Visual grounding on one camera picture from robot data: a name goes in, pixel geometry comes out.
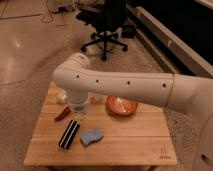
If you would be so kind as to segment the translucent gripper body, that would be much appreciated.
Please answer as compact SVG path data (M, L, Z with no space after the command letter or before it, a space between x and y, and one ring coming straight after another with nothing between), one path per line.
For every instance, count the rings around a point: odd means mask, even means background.
M75 120L83 120L88 110L88 107L89 107L88 102L84 102L80 104L73 104L73 103L69 104L69 108L71 112L74 114Z

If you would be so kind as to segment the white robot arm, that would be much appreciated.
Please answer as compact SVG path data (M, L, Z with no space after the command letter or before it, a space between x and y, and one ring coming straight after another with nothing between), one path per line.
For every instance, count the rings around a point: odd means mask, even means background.
M102 72L82 53L53 72L74 111L85 109L90 92L117 96L190 115L198 140L190 171L213 171L213 79L172 73Z

